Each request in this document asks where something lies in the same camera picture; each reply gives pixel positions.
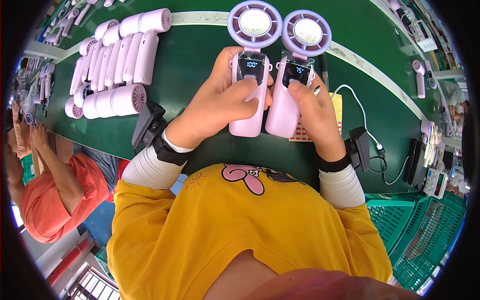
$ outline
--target hand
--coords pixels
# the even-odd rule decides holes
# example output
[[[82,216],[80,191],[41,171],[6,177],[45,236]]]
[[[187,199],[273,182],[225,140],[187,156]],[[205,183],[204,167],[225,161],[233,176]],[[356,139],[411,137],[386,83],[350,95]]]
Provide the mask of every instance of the hand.
[[[13,103],[12,103],[12,115],[13,115],[13,119],[18,119],[18,113],[20,112],[20,103],[18,102],[18,100],[15,100]]]
[[[24,168],[20,159],[17,157],[17,154],[12,151],[12,148],[8,143],[5,144],[4,148],[5,155],[5,165],[6,172],[8,177],[9,184],[20,184],[22,183],[22,177],[24,175]]]
[[[42,122],[37,122],[36,126],[32,129],[32,142],[35,148],[37,148],[40,152],[45,149],[45,147],[49,147],[48,145],[48,137],[47,137],[47,128]]]
[[[320,86],[317,97],[310,88],[299,82],[288,85],[290,95],[299,103],[301,118],[318,155],[325,161],[338,161],[347,153],[338,132],[335,109],[324,83],[316,74],[311,88]]]
[[[218,55],[210,77],[200,87],[185,111],[166,129],[168,140],[178,147],[196,148],[204,139],[217,134],[228,123],[251,118],[258,109],[258,99],[245,102],[257,88],[253,79],[243,79],[232,84],[230,61],[243,51],[242,47],[226,47]],[[268,85],[273,78],[268,75]],[[264,110],[272,104],[267,92]]]

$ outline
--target person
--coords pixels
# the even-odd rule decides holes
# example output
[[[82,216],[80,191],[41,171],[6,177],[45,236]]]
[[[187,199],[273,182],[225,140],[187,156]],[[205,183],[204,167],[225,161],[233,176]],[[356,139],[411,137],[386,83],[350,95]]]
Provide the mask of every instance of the person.
[[[20,117],[20,103],[15,100],[12,103],[12,109],[7,110],[6,117],[12,120],[12,127],[7,128],[8,144],[18,158],[24,158],[32,153],[32,144],[30,141],[31,126],[25,123],[25,119]]]
[[[8,145],[4,151],[8,189],[30,235],[50,243],[77,228],[113,191],[119,160],[73,143],[65,164],[48,145],[41,122],[32,129],[32,141],[43,172],[24,186],[20,159]]]
[[[452,115],[452,120],[463,118],[464,113],[468,112],[470,103],[465,99],[460,86],[450,81],[444,81],[445,83],[445,97]]]
[[[257,82],[231,83],[229,62],[240,51],[221,51],[191,103],[163,131],[176,153],[256,113],[258,99],[245,99]],[[317,97],[298,82],[288,90],[317,154],[337,162],[347,153],[333,103],[318,75],[312,86],[320,86]],[[264,109],[271,104],[267,93]],[[107,256],[122,299],[323,299],[327,286],[339,296],[328,299],[355,292],[359,299],[416,297],[385,283],[392,267],[351,164],[320,171],[320,194],[278,170],[219,164],[190,175],[175,196],[169,188],[184,165],[160,161],[148,147],[117,183]],[[289,298],[299,293],[305,297]]]

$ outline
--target window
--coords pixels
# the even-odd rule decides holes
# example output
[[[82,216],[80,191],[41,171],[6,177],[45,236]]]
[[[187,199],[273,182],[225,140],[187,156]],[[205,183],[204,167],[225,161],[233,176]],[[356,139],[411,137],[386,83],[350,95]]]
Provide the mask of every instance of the window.
[[[63,300],[119,300],[119,288],[111,279],[88,266],[69,289]]]

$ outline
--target orange shirt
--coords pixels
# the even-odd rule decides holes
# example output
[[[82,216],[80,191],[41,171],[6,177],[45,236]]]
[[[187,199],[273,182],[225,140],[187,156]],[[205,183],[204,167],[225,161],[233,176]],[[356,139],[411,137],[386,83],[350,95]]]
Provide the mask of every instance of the orange shirt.
[[[43,243],[59,240],[75,229],[108,197],[105,177],[96,163],[80,153],[67,164],[84,190],[83,199],[70,216],[53,181],[51,173],[43,173],[25,186],[20,216],[32,237]]]

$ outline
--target green plastic crate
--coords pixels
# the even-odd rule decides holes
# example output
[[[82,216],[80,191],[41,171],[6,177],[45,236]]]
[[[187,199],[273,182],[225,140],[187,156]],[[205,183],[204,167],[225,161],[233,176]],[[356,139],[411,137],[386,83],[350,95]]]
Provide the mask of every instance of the green plastic crate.
[[[464,215],[463,199],[450,192],[443,199],[430,199],[414,238],[393,266],[403,288],[416,292],[425,283],[450,248]]]
[[[402,192],[402,193],[387,193],[387,194],[366,194],[365,201],[372,199],[377,200],[398,200],[398,201],[419,201],[425,198],[422,192]]]
[[[24,175],[22,177],[22,182],[26,185],[30,180],[35,178],[35,170],[33,168],[32,155],[29,154],[20,160],[22,167],[24,168]]]
[[[394,266],[402,257],[403,253],[417,234],[418,227],[420,226],[429,205],[430,197],[423,197],[417,202],[411,219],[408,221],[407,227],[405,227],[405,231],[400,236],[397,245],[395,245],[392,252],[388,255],[392,266]]]
[[[377,228],[387,253],[390,253],[410,220],[415,202],[372,199],[367,202],[367,208],[370,220]]]
[[[98,252],[95,254],[95,258],[102,270],[105,272],[105,274],[107,274],[113,281],[115,281],[113,275],[108,269],[107,248],[105,246],[98,250]]]

